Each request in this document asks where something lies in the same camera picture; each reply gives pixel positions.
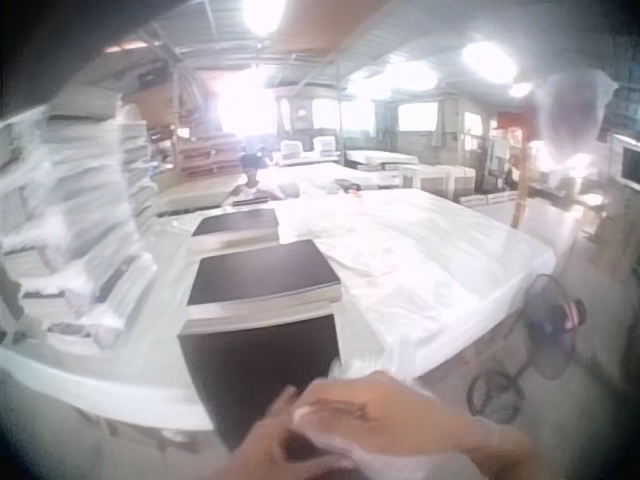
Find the wooden pole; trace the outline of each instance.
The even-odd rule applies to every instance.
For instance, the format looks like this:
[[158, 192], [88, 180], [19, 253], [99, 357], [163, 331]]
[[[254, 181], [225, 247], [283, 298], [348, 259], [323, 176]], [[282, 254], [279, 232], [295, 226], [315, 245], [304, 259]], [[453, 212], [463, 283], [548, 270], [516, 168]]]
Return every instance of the wooden pole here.
[[522, 218], [527, 210], [527, 198], [529, 197], [529, 166], [530, 166], [530, 143], [533, 140], [534, 131], [534, 111], [533, 108], [525, 109], [522, 122], [522, 155], [520, 156], [520, 178], [518, 180], [518, 198], [516, 208], [513, 211], [511, 228], [518, 230], [522, 223]]

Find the plastic bag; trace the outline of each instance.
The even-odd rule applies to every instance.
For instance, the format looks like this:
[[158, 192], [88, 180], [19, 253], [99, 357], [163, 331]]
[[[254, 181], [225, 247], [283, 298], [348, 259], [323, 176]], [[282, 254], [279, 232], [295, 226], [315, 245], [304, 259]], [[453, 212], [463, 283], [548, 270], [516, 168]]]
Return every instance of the plastic bag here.
[[[398, 380], [412, 386], [425, 395], [428, 392], [420, 389], [407, 377], [407, 372], [414, 370], [415, 351], [407, 342], [402, 348], [387, 350], [376, 358], [361, 357], [348, 364], [334, 363], [330, 377], [339, 379], [360, 378], [375, 371], [384, 371]], [[304, 415], [304, 407], [294, 412], [294, 421]], [[305, 435], [319, 448], [332, 452], [344, 453], [353, 458], [358, 468], [371, 480], [424, 480], [438, 461], [439, 456], [393, 457], [379, 455], [363, 450], [347, 440], [329, 435], [305, 432]]]
[[540, 133], [556, 164], [589, 152], [617, 87], [606, 73], [584, 70], [553, 75], [536, 91]]

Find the plastic-wrapped stack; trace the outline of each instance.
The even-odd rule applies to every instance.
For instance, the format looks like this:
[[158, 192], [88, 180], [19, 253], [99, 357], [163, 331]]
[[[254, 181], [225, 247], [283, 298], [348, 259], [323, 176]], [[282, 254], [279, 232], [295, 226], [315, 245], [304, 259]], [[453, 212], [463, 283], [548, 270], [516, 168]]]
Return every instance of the plastic-wrapped stack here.
[[473, 168], [457, 165], [436, 165], [435, 168], [447, 174], [447, 198], [457, 200], [473, 195], [476, 188], [476, 171]]
[[449, 177], [445, 169], [432, 165], [402, 165], [400, 175], [402, 188], [418, 188], [447, 198]]
[[151, 148], [147, 140], [147, 122], [142, 120], [138, 108], [133, 104], [118, 110], [117, 122], [129, 203], [138, 231], [144, 233], [156, 218], [153, 199], [158, 193], [158, 187], [150, 176]]
[[69, 89], [0, 124], [1, 261], [25, 314], [75, 353], [113, 343], [156, 268], [129, 204], [117, 102]]
[[336, 154], [336, 137], [326, 135], [313, 139], [313, 151], [321, 157], [331, 157]]
[[295, 160], [302, 157], [302, 142], [283, 140], [280, 142], [280, 152], [283, 160]]
[[242, 139], [224, 132], [178, 143], [180, 171], [188, 178], [240, 172]]

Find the ceiling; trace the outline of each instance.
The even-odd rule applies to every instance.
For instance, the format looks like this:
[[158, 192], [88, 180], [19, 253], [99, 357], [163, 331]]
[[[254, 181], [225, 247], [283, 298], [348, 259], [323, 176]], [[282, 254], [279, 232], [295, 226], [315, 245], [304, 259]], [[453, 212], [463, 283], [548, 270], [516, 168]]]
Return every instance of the ceiling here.
[[[345, 87], [390, 61], [420, 60], [440, 82], [431, 95], [457, 93], [499, 108], [522, 100], [486, 82], [462, 61], [470, 42], [497, 42], [521, 79], [542, 82], [575, 68], [599, 68], [620, 85], [606, 124], [640, 132], [640, 41], [627, 2], [613, 0], [288, 0], [279, 30], [259, 38], [245, 25], [242, 0], [191, 0], [158, 16], [131, 38], [153, 48], [105, 53], [77, 77], [123, 93], [159, 62], [199, 71], [263, 65], [270, 86]], [[398, 93], [396, 100], [412, 98]]]

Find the window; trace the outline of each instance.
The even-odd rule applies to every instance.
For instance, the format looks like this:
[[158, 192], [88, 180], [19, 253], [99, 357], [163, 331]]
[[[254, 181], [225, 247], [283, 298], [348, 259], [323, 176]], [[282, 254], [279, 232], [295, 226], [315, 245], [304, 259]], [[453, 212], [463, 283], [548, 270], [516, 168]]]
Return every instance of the window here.
[[376, 133], [376, 107], [373, 102], [342, 102], [342, 128], [345, 132]]
[[340, 127], [337, 100], [317, 98], [311, 104], [311, 113], [313, 114], [313, 128], [337, 130]]
[[433, 132], [438, 124], [438, 102], [407, 103], [398, 107], [398, 130]]
[[218, 115], [225, 132], [241, 137], [269, 135], [278, 131], [276, 100], [268, 90], [234, 91], [220, 95]]
[[482, 117], [475, 113], [464, 112], [464, 133], [481, 137], [483, 133]]
[[282, 126], [287, 132], [291, 131], [291, 106], [289, 100], [280, 100], [280, 115], [282, 115]]

